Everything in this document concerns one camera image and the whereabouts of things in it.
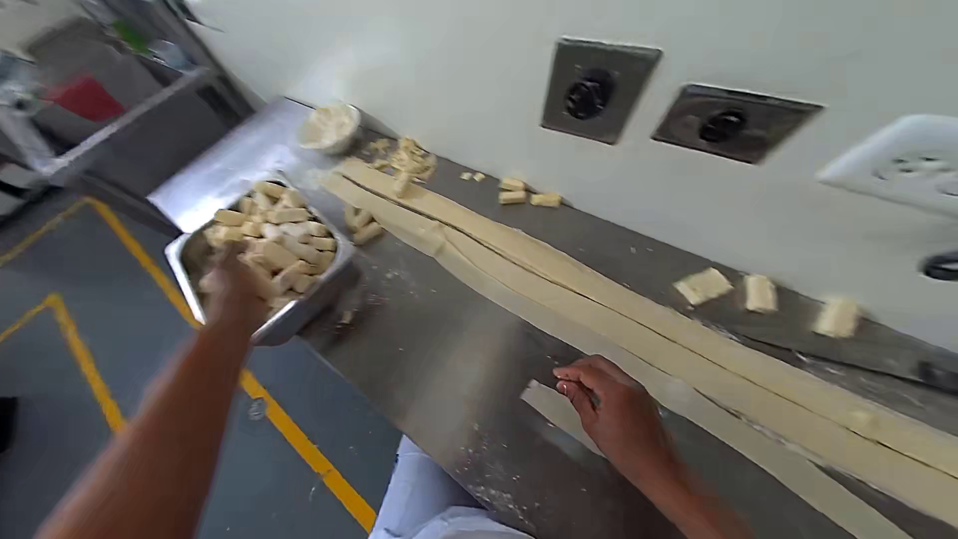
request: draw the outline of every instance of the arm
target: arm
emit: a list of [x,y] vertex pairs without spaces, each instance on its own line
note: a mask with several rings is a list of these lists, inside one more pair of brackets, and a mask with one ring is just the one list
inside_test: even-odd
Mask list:
[[[555,370],[582,427],[609,462],[689,539],[751,537],[748,527],[685,467],[655,401],[613,362],[591,356]],[[590,393],[598,397],[593,404]]]
[[47,518],[38,539],[194,536],[249,339],[265,313],[234,247],[217,272],[209,323],[160,373],[140,412]]

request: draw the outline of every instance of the floor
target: floor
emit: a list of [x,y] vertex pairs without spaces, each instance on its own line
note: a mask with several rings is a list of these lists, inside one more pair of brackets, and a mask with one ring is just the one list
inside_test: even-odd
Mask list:
[[[0,228],[0,396],[21,405],[0,537],[32,536],[193,332],[162,288],[168,241],[65,192]],[[198,536],[366,536],[399,432],[298,339],[255,350],[248,370]]]

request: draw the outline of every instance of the long dough strip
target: long dough strip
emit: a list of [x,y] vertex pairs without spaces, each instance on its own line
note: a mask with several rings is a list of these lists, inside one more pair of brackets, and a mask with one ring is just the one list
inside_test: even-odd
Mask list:
[[[618,285],[519,230],[491,221],[422,187],[411,186],[402,200],[396,200],[389,191],[392,177],[370,169],[362,161],[348,159],[340,166],[340,171],[366,189],[466,231],[522,268],[637,321],[666,340],[678,343],[759,387],[958,478],[958,438],[950,434],[730,340]],[[862,415],[874,420],[863,422]],[[804,445],[802,439],[793,438],[793,441]]]
[[571,318],[505,287],[478,269],[446,240],[446,227],[440,223],[395,206],[388,200],[353,185],[342,176],[328,177],[323,184],[346,202],[374,211],[376,218],[390,232],[413,248],[434,257],[449,272],[493,302],[584,353],[602,354],[609,358],[645,384],[652,396],[663,406],[687,417],[752,459],[803,500],[856,537],[907,537],[871,506],[849,493],[806,458],[751,428],[683,382],[643,362],[599,334],[581,327]]

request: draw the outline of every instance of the gray floor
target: gray floor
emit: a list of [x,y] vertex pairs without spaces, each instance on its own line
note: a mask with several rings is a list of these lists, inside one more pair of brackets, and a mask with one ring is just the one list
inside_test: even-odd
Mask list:
[[[0,253],[76,199],[55,194],[0,228]],[[166,269],[169,240],[122,221]],[[125,417],[192,329],[110,228],[84,207],[0,268],[0,331],[59,292]],[[378,508],[399,432],[297,340],[258,349],[249,368],[342,473]],[[52,313],[0,342],[0,395],[21,397],[12,448],[0,456],[0,537],[30,537],[110,431]],[[199,537],[364,537],[362,527],[237,391]]]

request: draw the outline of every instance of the red object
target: red object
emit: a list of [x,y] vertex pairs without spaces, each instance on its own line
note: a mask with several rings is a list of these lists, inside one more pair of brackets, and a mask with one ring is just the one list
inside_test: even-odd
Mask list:
[[105,122],[126,109],[89,75],[66,83],[47,94],[47,99],[91,122]]

